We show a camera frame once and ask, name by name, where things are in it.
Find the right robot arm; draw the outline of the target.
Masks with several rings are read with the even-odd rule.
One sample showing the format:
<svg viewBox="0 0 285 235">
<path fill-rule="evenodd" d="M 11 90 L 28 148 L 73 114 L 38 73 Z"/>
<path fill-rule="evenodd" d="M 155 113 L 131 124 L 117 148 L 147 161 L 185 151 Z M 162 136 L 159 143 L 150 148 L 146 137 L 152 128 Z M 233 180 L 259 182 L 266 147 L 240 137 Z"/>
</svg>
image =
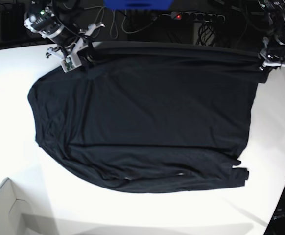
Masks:
<svg viewBox="0 0 285 235">
<path fill-rule="evenodd" d="M 46 58 L 57 57 L 65 73 L 83 65 L 83 60 L 94 63 L 100 56 L 93 45 L 92 34 L 105 25 L 102 22 L 92 23 L 86 29 L 70 22 L 70 16 L 87 11 L 75 1 L 69 9 L 63 9 L 58 3 L 64 0 L 33 0 L 24 20 L 24 26 L 32 33 L 49 39 L 55 47 L 47 49 Z"/>
</svg>

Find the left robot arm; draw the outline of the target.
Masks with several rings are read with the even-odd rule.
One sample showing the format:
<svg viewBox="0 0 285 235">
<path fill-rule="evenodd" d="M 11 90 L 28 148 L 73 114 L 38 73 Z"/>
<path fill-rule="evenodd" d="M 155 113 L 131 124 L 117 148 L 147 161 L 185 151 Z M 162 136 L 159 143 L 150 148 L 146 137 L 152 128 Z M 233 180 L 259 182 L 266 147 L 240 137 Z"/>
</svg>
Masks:
<svg viewBox="0 0 285 235">
<path fill-rule="evenodd" d="M 285 68 L 285 0 L 259 0 L 258 5 L 264 12 L 268 27 L 256 26 L 252 21 L 246 1 L 239 1 L 239 7 L 247 25 L 263 34 L 263 47 L 258 53 L 261 60 L 259 69 Z"/>
</svg>

